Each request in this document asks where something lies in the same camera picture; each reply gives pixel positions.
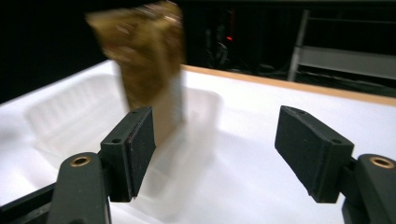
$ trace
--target snack bag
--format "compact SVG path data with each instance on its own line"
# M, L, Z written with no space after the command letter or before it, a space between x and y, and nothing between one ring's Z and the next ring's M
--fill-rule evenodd
M153 107L160 145L183 120L180 65L184 60L181 11L168 1L87 15L107 58L120 66L131 110Z

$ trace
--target gold bag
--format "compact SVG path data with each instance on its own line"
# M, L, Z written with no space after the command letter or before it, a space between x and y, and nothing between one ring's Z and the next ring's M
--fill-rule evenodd
M130 109L153 107L157 145L183 120L181 16L169 1L87 14L104 54L120 66Z

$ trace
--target brown edge trim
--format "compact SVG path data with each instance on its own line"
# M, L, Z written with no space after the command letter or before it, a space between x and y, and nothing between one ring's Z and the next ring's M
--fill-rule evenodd
M354 92L354 91L343 91L343 90L337 90L337 89L333 89L333 88L319 87L319 86L313 86L313 85L289 82L289 81L282 81L282 80L271 79L271 78L267 78L267 77L254 77L254 76L250 76L250 75L236 74L236 73L230 73L230 72L214 70L214 69L209 69L209 68L195 67L195 66L190 66L190 65L182 65L182 69L189 71L189 72L201 73L201 74L210 75L210 76L227 77L227 78L232 78L232 79L237 79L237 80L259 83L259 84L263 84L263 85L288 88L288 89L293 89L293 90L297 90L297 91L309 91L309 92L325 94L325 95L330 95L330 96L336 96L336 97L342 97L342 98L358 100L358 101L363 101L363 102L396 106L396 98L392 98L392 97L388 97L388 96L378 96L378 95L372 95L372 94L368 94L368 93L361 93L361 92Z

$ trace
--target brown package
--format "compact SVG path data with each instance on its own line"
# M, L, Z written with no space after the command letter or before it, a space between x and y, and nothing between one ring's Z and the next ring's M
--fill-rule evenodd
M161 1L87 15L105 55L120 66L131 110L153 107L157 146L183 120L180 65L184 63L181 11Z

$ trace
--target white table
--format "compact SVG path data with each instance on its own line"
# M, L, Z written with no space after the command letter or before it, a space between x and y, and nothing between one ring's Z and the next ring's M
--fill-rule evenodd
M137 199L111 204L113 223L343 223L343 196L316 204L274 148L281 105L348 138L355 158L396 159L395 99L183 68L186 123L156 149ZM0 105L0 204L56 181L68 156L99 150L125 113L111 61Z

